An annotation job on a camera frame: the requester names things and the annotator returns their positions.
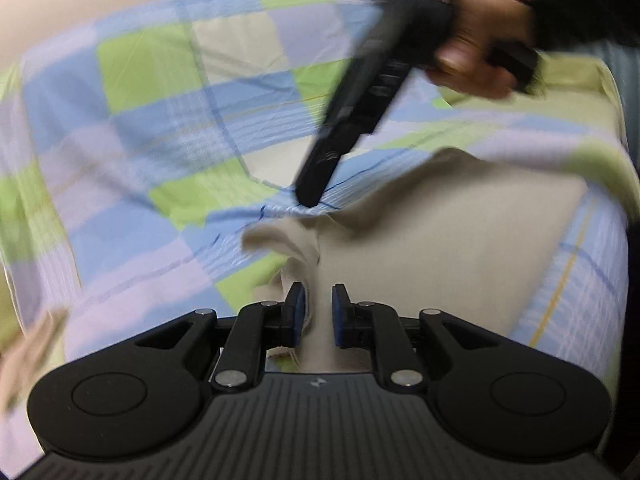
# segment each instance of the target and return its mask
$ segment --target bed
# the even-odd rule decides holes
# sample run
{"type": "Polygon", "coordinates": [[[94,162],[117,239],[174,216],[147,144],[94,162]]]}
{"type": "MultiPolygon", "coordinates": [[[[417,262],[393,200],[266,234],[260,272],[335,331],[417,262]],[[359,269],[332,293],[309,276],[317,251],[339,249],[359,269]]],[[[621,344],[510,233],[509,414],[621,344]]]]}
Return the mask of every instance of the bed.
{"type": "MultiPolygon", "coordinates": [[[[39,43],[1,73],[0,246],[17,319],[28,328],[69,307],[47,366],[204,304],[231,316],[252,301],[282,259],[242,253],[239,234],[308,214],[292,173],[375,15],[363,0],[155,0],[39,43]]],[[[450,102],[413,76],[311,214],[443,146],[581,174],[589,190],[510,337],[587,368],[614,394],[625,227],[640,211],[619,120],[607,130],[518,103],[450,102]]],[[[0,470],[14,476],[39,453],[23,397],[0,422],[0,470]]]]}

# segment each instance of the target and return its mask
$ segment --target logo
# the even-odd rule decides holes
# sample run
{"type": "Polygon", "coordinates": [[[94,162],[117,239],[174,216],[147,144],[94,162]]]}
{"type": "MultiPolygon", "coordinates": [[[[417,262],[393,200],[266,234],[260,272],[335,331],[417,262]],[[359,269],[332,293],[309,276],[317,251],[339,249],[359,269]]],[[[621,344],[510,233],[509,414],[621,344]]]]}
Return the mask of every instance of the logo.
{"type": "Polygon", "coordinates": [[[325,384],[327,384],[327,382],[322,377],[318,377],[315,381],[311,381],[309,384],[311,384],[314,388],[317,388],[319,390],[325,384]]]}

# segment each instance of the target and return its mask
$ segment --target ribbed surface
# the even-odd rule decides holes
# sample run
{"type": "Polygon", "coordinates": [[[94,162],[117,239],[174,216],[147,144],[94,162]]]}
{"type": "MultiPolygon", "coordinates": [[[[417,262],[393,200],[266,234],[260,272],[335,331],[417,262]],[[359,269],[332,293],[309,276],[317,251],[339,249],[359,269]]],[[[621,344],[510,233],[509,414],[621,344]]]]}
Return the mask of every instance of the ribbed surface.
{"type": "Polygon", "coordinates": [[[370,375],[267,375],[219,397],[181,442],[123,464],[49,455],[23,480],[612,479],[587,455],[514,465],[463,447],[417,397],[390,394],[370,375]]]}

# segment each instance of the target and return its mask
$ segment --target circular cap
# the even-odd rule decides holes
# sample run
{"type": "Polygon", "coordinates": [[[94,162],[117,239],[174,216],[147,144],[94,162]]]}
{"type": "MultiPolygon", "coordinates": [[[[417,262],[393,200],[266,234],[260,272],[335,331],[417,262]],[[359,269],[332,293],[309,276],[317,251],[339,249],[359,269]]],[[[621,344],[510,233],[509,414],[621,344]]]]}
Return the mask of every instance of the circular cap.
{"type": "Polygon", "coordinates": [[[247,376],[240,370],[224,370],[219,374],[216,374],[216,382],[220,386],[228,386],[229,388],[235,388],[241,386],[247,380],[247,376]]]}
{"type": "Polygon", "coordinates": [[[107,373],[78,383],[72,393],[74,404],[89,415],[119,415],[145,400],[146,384],[129,374],[107,373]]]}
{"type": "Polygon", "coordinates": [[[554,412],[566,398],[562,384],[534,373],[514,373],[501,377],[491,387],[496,404],[517,415],[539,416],[554,412]]]}
{"type": "Polygon", "coordinates": [[[398,386],[415,386],[420,384],[424,377],[416,370],[396,370],[391,374],[391,382],[398,386]]]}

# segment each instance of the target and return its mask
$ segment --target metal pin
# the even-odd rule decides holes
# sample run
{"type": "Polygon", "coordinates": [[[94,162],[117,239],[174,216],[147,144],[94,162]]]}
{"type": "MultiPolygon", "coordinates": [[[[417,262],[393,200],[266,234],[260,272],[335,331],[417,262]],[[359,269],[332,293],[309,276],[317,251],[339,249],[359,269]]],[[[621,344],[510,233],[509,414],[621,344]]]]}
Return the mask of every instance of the metal pin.
{"type": "Polygon", "coordinates": [[[246,374],[240,370],[224,370],[223,372],[216,374],[216,382],[220,386],[227,386],[228,388],[242,386],[246,381],[246,374]]]}
{"type": "Polygon", "coordinates": [[[416,370],[396,370],[391,374],[391,382],[407,388],[420,384],[424,377],[416,370]]]}

